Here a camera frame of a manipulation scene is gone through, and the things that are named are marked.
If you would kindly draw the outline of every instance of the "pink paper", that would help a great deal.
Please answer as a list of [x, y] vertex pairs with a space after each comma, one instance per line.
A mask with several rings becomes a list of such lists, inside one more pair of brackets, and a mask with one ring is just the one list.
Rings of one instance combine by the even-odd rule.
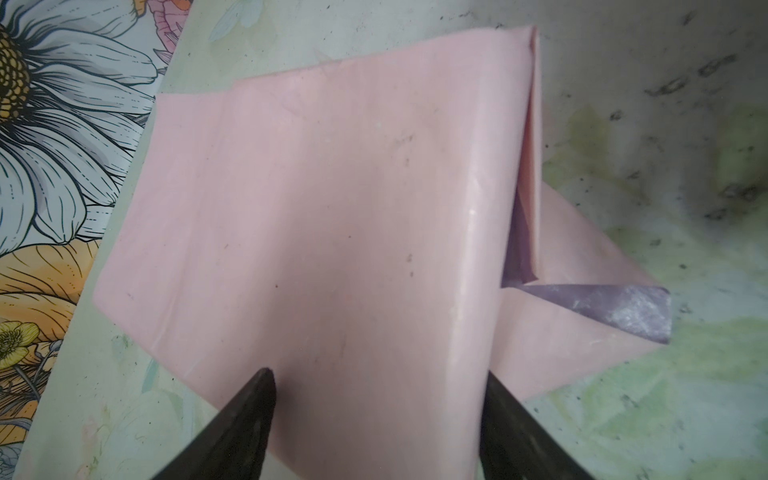
[[516, 191], [539, 283], [653, 283], [539, 203], [534, 49], [473, 30], [158, 95], [94, 302], [218, 407], [271, 367], [270, 450], [304, 478], [471, 478], [489, 366], [526, 396], [656, 346], [499, 288]]

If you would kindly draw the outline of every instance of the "table surface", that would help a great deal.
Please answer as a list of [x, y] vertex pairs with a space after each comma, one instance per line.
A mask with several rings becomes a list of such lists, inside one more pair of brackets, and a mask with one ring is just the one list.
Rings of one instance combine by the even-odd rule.
[[[675, 324], [669, 347], [526, 406], [597, 478], [765, 478], [768, 3], [266, 0], [253, 23], [260, 4], [197, 0], [161, 90], [538, 25], [545, 180], [670, 289]], [[150, 478], [215, 414], [91, 303], [151, 123], [15, 478]], [[293, 476], [270, 459], [263, 478]]]

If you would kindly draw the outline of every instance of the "pink flower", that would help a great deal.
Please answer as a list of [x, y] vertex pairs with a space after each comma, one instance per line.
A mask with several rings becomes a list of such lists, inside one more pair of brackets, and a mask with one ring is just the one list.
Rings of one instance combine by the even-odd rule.
[[154, 16], [154, 24], [157, 26], [157, 36], [165, 46], [165, 55], [160, 51], [157, 54], [165, 63], [170, 61], [170, 55], [176, 50], [181, 30], [187, 21], [193, 0], [147, 0], [149, 11]]

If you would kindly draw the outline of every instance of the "white petal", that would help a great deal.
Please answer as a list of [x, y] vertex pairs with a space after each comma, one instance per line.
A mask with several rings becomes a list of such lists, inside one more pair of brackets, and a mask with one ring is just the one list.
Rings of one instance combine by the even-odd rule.
[[55, 243], [68, 243], [85, 220], [85, 204], [74, 180], [44, 151], [9, 144], [35, 190], [35, 226]]
[[99, 205], [112, 205], [118, 199], [118, 186], [99, 164], [73, 141], [43, 127], [17, 124], [14, 128], [25, 143], [36, 145], [58, 162], [78, 184], [86, 197]]
[[40, 0], [18, 18], [24, 38], [36, 38], [55, 28], [87, 31], [114, 38], [138, 18], [127, 0]]
[[88, 214], [85, 216], [83, 226], [78, 230], [78, 238], [81, 240], [93, 240], [102, 238], [107, 231], [107, 223], [112, 215], [113, 207], [101, 205], [89, 205]]
[[131, 155], [110, 142], [87, 122], [61, 110], [36, 110], [35, 121], [74, 141], [108, 173], [125, 176], [131, 167]]
[[2, 3], [2, 17], [0, 23], [5, 27], [5, 30], [15, 37], [18, 34], [18, 18], [22, 16], [24, 12], [32, 8], [33, 2], [29, 0], [5, 0]]
[[90, 110], [80, 110], [78, 114], [121, 147], [128, 150], [138, 148], [144, 129], [123, 114]]
[[0, 149], [0, 255], [24, 241], [35, 215], [35, 194], [26, 170]]
[[29, 231], [27, 232], [27, 236], [24, 237], [24, 242], [19, 246], [19, 248], [28, 247], [30, 245], [59, 245], [61, 242], [57, 242], [55, 240], [51, 240], [50, 237], [47, 237], [40, 233], [40, 230], [38, 230], [35, 227], [35, 222], [32, 222], [32, 226], [29, 227]]
[[42, 64], [71, 65], [123, 85], [152, 83], [157, 77], [157, 69], [145, 54], [83, 31], [54, 30], [30, 47], [29, 58]]
[[35, 87], [44, 88], [73, 107], [147, 114], [154, 99], [138, 90], [97, 77], [69, 65], [48, 64], [32, 73]]

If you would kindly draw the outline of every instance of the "yellow flower center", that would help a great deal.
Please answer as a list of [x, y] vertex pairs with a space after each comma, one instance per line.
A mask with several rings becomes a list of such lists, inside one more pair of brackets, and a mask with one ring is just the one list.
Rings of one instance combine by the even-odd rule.
[[0, 25], [0, 123], [19, 116], [27, 104], [29, 82], [22, 53]]
[[22, 344], [22, 331], [20, 329], [9, 330], [0, 333], [0, 359], [11, 355]]

